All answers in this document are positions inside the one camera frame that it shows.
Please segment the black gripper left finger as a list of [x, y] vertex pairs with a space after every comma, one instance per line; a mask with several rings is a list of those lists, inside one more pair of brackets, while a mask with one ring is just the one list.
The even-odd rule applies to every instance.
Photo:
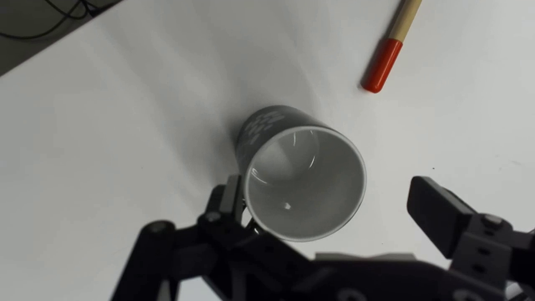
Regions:
[[243, 225], [246, 208], [241, 190], [241, 176], [231, 175], [226, 183], [218, 183], [206, 203], [204, 212], [198, 217], [199, 227], [234, 228]]

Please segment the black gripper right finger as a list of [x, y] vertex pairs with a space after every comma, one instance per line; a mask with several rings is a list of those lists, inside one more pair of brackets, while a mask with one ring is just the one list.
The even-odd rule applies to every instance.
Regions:
[[407, 210], [438, 250], [452, 258], [462, 233], [479, 212], [432, 176], [410, 180]]

